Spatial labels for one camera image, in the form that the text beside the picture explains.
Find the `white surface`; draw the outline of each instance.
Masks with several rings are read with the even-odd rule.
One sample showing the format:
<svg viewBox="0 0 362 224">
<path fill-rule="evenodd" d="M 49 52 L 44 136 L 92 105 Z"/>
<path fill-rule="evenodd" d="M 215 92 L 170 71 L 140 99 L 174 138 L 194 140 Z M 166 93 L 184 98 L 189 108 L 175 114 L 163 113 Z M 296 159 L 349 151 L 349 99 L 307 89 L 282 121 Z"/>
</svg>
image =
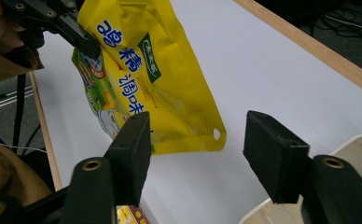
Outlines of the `white surface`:
<svg viewBox="0 0 362 224">
<path fill-rule="evenodd" d="M 237 223 L 267 194 L 242 150 L 248 110 L 328 154 L 362 134 L 362 90 L 230 0 L 172 0 L 228 131 L 223 151 L 154 156 L 142 207 L 152 223 Z M 63 185 L 111 140 L 93 116 L 71 47 L 46 35 L 36 72 Z"/>
</svg>

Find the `floor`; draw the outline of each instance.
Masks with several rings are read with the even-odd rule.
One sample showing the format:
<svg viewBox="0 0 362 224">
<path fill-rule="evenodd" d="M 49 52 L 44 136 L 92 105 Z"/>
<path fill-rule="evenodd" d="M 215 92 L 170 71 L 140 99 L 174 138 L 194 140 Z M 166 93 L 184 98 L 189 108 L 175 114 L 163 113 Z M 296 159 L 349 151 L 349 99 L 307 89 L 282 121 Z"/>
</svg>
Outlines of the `floor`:
<svg viewBox="0 0 362 224">
<path fill-rule="evenodd" d="M 326 17 L 313 22 L 313 37 L 362 68 L 362 35 L 359 34 L 362 32 L 362 29 L 351 32 L 350 30 L 352 28 L 347 27 L 346 25 L 340 25 L 335 21 L 328 21 L 328 17 L 337 17 L 344 20 L 347 19 L 346 21 L 353 23 L 354 27 L 356 24 L 361 25 L 362 5 L 355 5 L 347 2 L 342 8 L 328 12 L 326 15 Z M 326 22 L 336 29 L 328 29 L 325 26 Z M 303 25 L 300 26 L 300 29 L 310 35 L 311 27 L 312 26 L 310 25 Z M 8 81 L 0 82 L 0 94 L 16 90 L 16 80 L 16 78 L 12 78 Z M 9 145 L 12 144 L 13 140 L 15 111 L 15 103 L 0 108 L 0 137 Z M 32 136 L 38 125 L 39 119 L 36 112 L 35 99 L 34 97 L 27 97 L 24 105 L 19 146 L 26 146 L 28 139 Z M 42 133 L 39 130 L 33 138 L 30 147 L 41 148 L 44 146 Z"/>
</svg>

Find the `black cable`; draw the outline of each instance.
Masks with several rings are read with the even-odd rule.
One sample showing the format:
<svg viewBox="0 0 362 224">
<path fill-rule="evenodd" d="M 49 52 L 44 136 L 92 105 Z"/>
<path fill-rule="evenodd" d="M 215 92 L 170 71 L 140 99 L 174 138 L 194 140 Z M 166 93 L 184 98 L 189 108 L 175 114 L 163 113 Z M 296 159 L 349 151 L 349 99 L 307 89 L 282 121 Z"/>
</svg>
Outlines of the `black cable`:
<svg viewBox="0 0 362 224">
<path fill-rule="evenodd" d="M 12 151 L 15 153 L 18 152 L 16 147 L 19 146 L 19 140 L 21 138 L 21 119 L 23 117 L 23 108 L 24 108 L 24 88 L 26 86 L 26 74 L 18 76 L 18 84 L 16 89 L 16 114 L 15 114 L 15 124 L 13 127 L 13 143 Z"/>
<path fill-rule="evenodd" d="M 314 23 L 313 22 L 311 22 L 309 24 L 309 32 L 310 32 L 310 36 L 314 37 Z"/>
<path fill-rule="evenodd" d="M 348 7 L 339 7 L 320 15 L 314 25 L 321 30 L 331 30 L 342 37 L 362 38 L 362 12 Z"/>
<path fill-rule="evenodd" d="M 25 147 L 29 147 L 30 144 L 32 143 L 35 135 L 38 133 L 39 129 L 41 128 L 41 124 L 38 124 L 38 126 L 36 126 L 36 128 L 34 129 L 33 133 L 30 135 L 29 139 L 27 140 L 26 146 Z M 26 155 L 27 152 L 27 148 L 25 148 L 23 150 L 23 152 L 21 153 L 22 156 Z"/>
</svg>

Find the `yellow bag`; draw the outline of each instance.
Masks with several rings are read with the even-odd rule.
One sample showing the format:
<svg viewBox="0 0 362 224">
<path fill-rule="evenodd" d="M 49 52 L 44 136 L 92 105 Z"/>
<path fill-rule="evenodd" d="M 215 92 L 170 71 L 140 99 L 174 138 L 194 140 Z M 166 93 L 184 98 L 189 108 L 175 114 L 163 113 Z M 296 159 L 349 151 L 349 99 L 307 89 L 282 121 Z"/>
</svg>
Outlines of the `yellow bag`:
<svg viewBox="0 0 362 224">
<path fill-rule="evenodd" d="M 78 23 L 102 57 L 75 49 L 90 107 L 112 137 L 149 111 L 154 154 L 221 150 L 226 131 L 169 0 L 86 0 Z"/>
</svg>

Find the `food package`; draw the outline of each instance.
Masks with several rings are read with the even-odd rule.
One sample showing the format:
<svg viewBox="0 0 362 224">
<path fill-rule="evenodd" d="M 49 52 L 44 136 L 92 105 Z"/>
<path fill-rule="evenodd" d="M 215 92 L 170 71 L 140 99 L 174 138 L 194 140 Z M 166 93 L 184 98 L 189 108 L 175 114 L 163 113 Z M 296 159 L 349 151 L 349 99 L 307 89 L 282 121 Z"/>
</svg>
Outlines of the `food package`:
<svg viewBox="0 0 362 224">
<path fill-rule="evenodd" d="M 218 151 L 226 130 L 169 0 L 86 0 L 78 23 L 101 44 L 73 62 L 90 107 L 111 136 L 149 111 L 154 154 Z"/>
</svg>

